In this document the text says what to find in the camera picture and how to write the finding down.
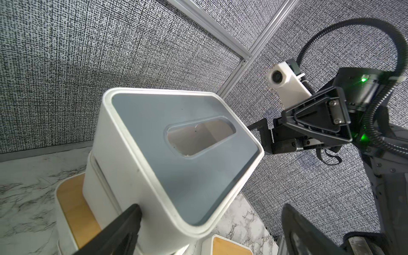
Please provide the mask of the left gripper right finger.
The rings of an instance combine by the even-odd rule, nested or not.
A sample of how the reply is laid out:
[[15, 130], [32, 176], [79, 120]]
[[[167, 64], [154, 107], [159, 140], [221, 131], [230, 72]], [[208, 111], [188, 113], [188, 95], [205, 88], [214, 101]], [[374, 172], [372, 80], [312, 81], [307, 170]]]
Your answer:
[[290, 255], [346, 254], [290, 204], [283, 206], [281, 219]]

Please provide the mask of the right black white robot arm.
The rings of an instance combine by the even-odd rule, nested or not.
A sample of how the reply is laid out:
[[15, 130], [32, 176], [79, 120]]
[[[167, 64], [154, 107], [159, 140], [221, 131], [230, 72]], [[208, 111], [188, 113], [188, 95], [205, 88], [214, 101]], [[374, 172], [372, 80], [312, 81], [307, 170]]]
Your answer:
[[285, 205], [282, 223], [291, 255], [405, 255], [408, 252], [408, 132], [389, 121], [386, 85], [397, 77], [387, 71], [340, 68], [317, 93], [295, 63], [283, 62], [267, 74], [284, 105], [270, 129], [258, 130], [270, 155], [315, 150], [337, 158], [343, 145], [359, 151], [380, 221], [379, 233], [351, 232], [337, 246], [297, 210]]

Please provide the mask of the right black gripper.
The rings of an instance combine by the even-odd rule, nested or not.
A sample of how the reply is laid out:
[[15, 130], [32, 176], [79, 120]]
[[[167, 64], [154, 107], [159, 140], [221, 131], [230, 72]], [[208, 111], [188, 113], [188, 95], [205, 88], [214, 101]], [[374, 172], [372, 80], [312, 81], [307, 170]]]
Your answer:
[[283, 110], [272, 131], [267, 119], [247, 128], [259, 132], [267, 155], [315, 149], [336, 153], [359, 137], [364, 113], [391, 75], [377, 69], [340, 68], [316, 94]]

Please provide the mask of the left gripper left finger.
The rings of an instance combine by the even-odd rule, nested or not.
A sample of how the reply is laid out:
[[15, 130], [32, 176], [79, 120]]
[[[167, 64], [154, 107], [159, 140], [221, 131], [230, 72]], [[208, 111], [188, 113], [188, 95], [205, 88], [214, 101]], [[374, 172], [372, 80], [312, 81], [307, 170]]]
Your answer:
[[76, 255], [132, 255], [141, 227], [142, 211], [133, 204], [79, 249]]

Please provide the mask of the grey lid tissue box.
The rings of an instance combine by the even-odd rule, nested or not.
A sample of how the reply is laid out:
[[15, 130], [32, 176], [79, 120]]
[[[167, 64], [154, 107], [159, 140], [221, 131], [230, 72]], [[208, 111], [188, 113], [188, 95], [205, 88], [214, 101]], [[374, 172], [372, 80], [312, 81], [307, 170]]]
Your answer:
[[207, 235], [264, 150], [212, 92], [112, 88], [102, 97], [92, 153], [122, 209], [145, 228]]

